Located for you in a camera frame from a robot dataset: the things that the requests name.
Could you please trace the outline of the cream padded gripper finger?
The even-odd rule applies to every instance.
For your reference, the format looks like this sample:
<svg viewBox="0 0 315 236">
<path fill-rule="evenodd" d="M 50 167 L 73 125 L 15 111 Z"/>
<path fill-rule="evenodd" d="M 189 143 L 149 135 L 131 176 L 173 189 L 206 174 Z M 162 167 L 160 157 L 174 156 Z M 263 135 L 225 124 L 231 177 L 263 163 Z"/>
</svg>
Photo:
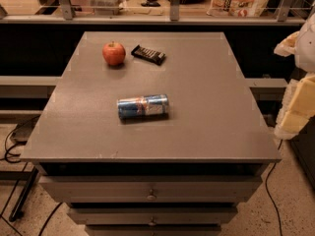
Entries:
<svg viewBox="0 0 315 236">
<path fill-rule="evenodd" d="M 315 74 L 307 74 L 300 81 L 290 80 L 283 95 L 275 135 L 290 140 L 315 116 Z"/>
<path fill-rule="evenodd" d="M 274 53 L 282 56 L 287 57 L 289 55 L 296 55 L 297 54 L 297 39 L 299 36 L 299 32 L 296 31 L 282 40 L 274 49 Z"/>
</svg>

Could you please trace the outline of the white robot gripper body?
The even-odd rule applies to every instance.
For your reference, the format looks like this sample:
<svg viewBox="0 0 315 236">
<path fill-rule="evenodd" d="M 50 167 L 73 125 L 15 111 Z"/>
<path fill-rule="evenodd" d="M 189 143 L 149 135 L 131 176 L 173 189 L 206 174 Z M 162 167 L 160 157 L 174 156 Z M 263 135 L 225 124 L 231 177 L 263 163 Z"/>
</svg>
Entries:
<svg viewBox="0 0 315 236">
<path fill-rule="evenodd" d="M 315 14 L 302 26 L 295 43 L 295 65 L 306 72 L 315 72 Z"/>
</svg>

